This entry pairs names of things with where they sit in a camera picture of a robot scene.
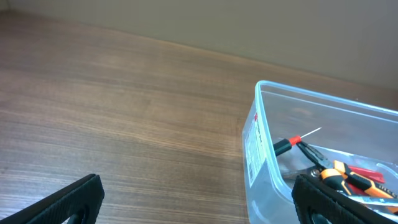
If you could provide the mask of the silver socket wrench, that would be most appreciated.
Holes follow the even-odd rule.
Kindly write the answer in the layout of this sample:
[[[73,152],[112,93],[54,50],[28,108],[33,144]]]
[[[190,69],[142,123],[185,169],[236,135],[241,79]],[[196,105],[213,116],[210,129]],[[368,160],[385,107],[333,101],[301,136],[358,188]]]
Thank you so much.
[[[340,193],[351,200],[366,205],[379,205],[385,207],[397,207],[397,199],[395,198],[383,198],[383,197],[372,197],[372,196],[362,196],[362,195],[348,195],[340,191]]]

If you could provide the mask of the black red-collared screwdriver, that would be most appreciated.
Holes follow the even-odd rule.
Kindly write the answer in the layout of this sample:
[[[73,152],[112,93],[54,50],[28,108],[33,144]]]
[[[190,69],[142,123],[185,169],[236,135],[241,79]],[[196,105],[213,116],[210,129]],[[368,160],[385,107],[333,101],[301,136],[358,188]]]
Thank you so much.
[[[273,144],[274,152],[276,156],[279,156],[289,150],[291,150],[298,142],[300,142],[304,137],[311,135],[312,133],[315,133],[319,130],[321,130],[322,127],[319,127],[317,129],[314,129],[313,131],[310,131],[309,133],[306,133],[302,136],[294,136],[290,139],[281,139],[279,142]]]

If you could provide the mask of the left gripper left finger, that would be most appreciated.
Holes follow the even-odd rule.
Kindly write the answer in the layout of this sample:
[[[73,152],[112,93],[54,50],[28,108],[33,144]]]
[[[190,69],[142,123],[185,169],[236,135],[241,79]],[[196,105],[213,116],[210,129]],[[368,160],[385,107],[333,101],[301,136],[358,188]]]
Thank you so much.
[[[98,174],[89,174],[35,204],[11,215],[1,224],[95,223],[104,199]]]

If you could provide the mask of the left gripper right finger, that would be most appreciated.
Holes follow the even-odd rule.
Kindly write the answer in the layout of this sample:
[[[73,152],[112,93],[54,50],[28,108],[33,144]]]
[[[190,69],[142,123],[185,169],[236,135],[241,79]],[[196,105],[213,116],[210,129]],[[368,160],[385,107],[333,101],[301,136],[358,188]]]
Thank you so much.
[[[394,224],[307,175],[295,178],[292,198],[301,224]]]

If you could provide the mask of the orange black long-nose pliers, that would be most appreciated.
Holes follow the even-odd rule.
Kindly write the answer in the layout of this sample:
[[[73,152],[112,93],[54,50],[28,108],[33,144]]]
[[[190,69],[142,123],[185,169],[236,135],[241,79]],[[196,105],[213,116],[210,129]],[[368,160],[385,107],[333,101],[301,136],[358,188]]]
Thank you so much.
[[[371,197],[397,199],[397,195],[383,185],[355,172],[346,163],[330,161],[321,152],[305,142],[298,142],[298,148],[315,164],[319,178],[329,187],[340,190],[346,195],[356,195],[350,185]]]

